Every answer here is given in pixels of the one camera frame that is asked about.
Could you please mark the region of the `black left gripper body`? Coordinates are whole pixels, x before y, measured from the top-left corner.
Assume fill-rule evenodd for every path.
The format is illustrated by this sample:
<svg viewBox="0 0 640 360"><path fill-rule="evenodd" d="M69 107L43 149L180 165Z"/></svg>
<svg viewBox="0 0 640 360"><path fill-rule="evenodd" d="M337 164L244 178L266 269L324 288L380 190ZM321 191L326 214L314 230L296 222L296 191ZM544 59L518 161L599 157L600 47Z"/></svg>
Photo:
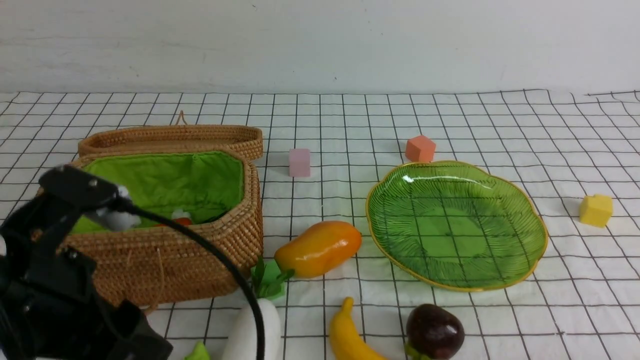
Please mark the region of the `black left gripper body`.
<svg viewBox="0 0 640 360"><path fill-rule="evenodd" d="M58 251L75 226L50 219L40 194L1 226L1 351L7 360L167 360L174 347L130 301L109 304L96 262Z"/></svg>

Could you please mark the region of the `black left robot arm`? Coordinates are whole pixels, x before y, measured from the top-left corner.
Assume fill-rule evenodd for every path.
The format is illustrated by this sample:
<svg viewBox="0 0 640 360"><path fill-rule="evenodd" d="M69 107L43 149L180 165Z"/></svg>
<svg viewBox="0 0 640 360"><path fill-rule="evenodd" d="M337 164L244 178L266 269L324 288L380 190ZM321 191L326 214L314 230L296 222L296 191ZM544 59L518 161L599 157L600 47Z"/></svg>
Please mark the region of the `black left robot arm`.
<svg viewBox="0 0 640 360"><path fill-rule="evenodd" d="M83 215L105 219L130 199L39 194L1 225L1 350L8 360L167 360L174 347L135 304L96 289L96 262L61 244Z"/></svg>

